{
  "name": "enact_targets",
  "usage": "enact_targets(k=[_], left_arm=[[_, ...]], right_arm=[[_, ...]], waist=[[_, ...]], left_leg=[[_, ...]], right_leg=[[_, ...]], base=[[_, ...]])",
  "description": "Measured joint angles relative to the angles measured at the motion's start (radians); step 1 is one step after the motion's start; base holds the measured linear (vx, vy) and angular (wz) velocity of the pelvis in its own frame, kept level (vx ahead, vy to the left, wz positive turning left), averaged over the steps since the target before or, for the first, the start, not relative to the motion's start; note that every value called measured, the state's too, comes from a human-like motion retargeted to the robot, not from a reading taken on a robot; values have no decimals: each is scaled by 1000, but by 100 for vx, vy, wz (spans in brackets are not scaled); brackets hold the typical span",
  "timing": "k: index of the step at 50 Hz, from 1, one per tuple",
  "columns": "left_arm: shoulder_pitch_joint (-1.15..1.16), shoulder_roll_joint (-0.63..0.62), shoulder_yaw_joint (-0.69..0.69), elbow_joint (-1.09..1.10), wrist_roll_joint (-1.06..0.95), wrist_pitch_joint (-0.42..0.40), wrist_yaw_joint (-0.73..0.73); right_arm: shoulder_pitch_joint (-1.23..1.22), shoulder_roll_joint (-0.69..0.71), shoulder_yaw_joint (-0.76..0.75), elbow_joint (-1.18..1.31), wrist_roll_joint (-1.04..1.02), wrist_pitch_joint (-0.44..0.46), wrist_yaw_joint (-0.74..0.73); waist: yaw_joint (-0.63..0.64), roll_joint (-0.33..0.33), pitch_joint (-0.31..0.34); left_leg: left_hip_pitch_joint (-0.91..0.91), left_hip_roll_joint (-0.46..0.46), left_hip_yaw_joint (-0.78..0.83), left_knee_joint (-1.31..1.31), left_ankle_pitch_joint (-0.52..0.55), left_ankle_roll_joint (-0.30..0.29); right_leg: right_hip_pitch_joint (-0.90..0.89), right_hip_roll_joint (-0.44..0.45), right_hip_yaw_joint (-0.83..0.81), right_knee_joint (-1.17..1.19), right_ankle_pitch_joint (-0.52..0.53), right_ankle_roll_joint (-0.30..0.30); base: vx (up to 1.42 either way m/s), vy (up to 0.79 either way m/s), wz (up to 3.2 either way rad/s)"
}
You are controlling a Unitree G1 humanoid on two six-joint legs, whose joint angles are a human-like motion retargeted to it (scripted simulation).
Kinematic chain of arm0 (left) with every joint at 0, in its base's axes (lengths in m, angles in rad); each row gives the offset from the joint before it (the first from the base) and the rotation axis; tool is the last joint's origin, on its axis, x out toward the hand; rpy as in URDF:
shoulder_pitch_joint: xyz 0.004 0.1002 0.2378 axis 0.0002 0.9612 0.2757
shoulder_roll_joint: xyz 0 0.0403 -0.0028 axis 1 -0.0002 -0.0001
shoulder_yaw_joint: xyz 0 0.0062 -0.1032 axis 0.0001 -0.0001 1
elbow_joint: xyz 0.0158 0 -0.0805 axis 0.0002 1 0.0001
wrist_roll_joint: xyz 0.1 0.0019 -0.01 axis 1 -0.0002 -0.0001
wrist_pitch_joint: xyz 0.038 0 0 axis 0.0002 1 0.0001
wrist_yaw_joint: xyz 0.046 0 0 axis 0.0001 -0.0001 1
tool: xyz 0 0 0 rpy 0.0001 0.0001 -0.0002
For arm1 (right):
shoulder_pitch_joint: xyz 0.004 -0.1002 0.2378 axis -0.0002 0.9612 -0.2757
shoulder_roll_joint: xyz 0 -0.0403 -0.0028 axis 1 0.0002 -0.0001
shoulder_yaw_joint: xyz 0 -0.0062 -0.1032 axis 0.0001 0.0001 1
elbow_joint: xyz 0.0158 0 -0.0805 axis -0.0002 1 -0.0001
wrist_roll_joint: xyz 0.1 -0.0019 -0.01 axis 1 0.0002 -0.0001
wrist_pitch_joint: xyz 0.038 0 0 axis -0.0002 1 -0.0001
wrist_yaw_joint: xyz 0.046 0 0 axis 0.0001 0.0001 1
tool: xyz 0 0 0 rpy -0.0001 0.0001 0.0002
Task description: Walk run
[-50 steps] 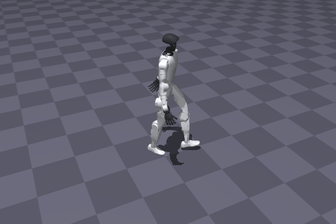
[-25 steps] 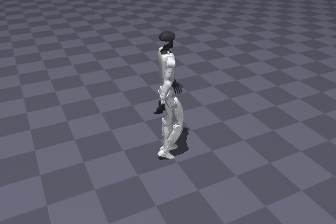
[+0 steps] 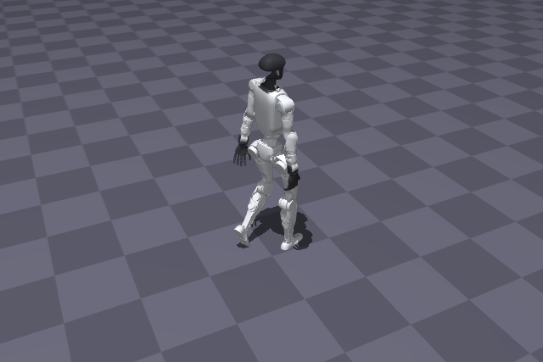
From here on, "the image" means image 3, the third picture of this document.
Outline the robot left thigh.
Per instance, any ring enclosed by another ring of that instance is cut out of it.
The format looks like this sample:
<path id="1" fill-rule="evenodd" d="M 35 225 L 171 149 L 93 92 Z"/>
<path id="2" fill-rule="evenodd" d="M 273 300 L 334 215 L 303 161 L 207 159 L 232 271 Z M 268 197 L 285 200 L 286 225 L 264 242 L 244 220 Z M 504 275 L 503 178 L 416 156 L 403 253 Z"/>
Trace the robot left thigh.
<path id="1" fill-rule="evenodd" d="M 261 139 L 258 139 L 250 144 L 248 147 L 248 153 L 255 159 L 256 166 L 262 178 L 258 186 L 258 192 L 262 195 L 268 195 L 272 192 L 273 188 L 273 164 L 264 161 L 257 155 L 257 143 L 259 140 Z"/>

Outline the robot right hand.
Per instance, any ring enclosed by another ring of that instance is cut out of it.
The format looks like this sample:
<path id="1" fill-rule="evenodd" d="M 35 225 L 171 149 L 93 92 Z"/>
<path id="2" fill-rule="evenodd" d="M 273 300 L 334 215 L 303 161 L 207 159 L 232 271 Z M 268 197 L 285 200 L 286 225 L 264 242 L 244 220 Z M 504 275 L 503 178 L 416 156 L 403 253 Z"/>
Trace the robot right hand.
<path id="1" fill-rule="evenodd" d="M 298 180 L 300 179 L 298 170 L 292 172 L 292 168 L 290 165 L 288 165 L 288 173 L 289 173 L 288 187 L 287 189 L 284 188 L 285 191 L 292 190 L 293 188 L 298 186 Z"/>

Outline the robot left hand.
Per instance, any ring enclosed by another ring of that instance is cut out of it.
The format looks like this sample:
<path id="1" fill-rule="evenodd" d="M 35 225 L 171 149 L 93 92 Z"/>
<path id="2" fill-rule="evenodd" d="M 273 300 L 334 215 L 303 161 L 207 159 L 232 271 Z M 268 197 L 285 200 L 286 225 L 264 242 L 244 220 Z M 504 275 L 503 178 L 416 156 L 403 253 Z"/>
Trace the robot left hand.
<path id="1" fill-rule="evenodd" d="M 239 135 L 239 138 L 238 138 L 239 145 L 236 147 L 233 163 L 235 164 L 235 160 L 236 160 L 236 157 L 237 157 L 237 154 L 238 154 L 237 165 L 238 165 L 238 161 L 239 161 L 239 156 L 241 155 L 241 157 L 240 157 L 240 165 L 242 166 L 242 160 L 243 160 L 243 156 L 244 156 L 244 165 L 246 166 L 246 154 L 248 154 L 249 160 L 251 160 L 251 156 L 248 153 L 248 147 L 246 146 L 248 144 L 249 137 L 248 137 L 247 142 L 240 142 L 240 138 L 241 138 L 241 134 Z"/>

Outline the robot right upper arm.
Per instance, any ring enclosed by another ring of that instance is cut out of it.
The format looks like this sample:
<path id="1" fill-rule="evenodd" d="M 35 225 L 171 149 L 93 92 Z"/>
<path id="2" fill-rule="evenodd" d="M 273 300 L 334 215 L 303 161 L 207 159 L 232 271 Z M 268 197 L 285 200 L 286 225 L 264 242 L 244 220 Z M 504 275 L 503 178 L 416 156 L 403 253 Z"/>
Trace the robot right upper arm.
<path id="1" fill-rule="evenodd" d="M 281 114 L 284 140 L 286 141 L 289 134 L 295 134 L 297 136 L 297 132 L 292 130 L 294 125 L 294 101 L 286 95 L 278 96 L 277 109 Z"/>

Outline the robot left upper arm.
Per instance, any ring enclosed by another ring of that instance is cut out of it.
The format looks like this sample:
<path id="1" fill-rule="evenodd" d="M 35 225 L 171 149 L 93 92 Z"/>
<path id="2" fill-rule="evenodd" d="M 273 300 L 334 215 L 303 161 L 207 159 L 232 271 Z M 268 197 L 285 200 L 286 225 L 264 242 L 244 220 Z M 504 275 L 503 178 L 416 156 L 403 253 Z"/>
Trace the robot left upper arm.
<path id="1" fill-rule="evenodd" d="M 256 78 L 249 81 L 248 106 L 246 109 L 246 114 L 253 118 L 255 118 L 254 88 L 255 88 L 255 84 L 261 80 L 262 78 Z"/>

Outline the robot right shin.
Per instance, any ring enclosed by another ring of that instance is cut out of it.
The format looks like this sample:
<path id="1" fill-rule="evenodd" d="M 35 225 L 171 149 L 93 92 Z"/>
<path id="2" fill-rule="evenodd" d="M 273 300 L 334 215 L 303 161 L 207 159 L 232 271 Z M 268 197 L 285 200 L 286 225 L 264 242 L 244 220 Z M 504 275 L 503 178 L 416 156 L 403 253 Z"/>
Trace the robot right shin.
<path id="1" fill-rule="evenodd" d="M 297 216 L 297 202 L 294 199 L 290 199 L 287 204 L 287 212 L 281 210 L 281 221 L 284 229 L 284 241 L 291 243 L 293 241 L 294 225 Z"/>

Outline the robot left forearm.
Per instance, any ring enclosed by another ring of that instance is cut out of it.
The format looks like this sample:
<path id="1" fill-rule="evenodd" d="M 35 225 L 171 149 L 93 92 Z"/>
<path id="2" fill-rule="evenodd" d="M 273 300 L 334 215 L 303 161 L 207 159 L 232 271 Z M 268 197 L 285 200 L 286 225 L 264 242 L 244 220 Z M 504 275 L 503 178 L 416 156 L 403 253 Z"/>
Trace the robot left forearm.
<path id="1" fill-rule="evenodd" d="M 254 118 L 253 117 L 250 117 L 246 114 L 246 110 L 245 110 L 245 113 L 244 113 L 244 117 L 243 117 L 243 124 L 242 124 L 242 127 L 240 129 L 241 131 L 241 138 L 240 138 L 240 142 L 247 142 L 248 141 L 248 136 L 250 134 L 250 129 L 252 127 L 252 124 L 254 123 Z"/>

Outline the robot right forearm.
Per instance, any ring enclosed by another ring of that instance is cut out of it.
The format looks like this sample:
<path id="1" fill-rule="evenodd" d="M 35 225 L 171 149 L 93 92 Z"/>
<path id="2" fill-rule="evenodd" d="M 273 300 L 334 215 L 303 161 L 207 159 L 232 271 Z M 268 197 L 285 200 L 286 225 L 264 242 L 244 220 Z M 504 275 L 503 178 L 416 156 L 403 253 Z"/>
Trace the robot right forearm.
<path id="1" fill-rule="evenodd" d="M 286 162 L 287 162 L 287 168 L 288 165 L 291 166 L 292 172 L 296 171 L 298 169 L 297 164 L 297 136 L 295 134 L 289 134 L 286 139 L 286 143 L 284 145 L 284 149 L 286 150 Z"/>

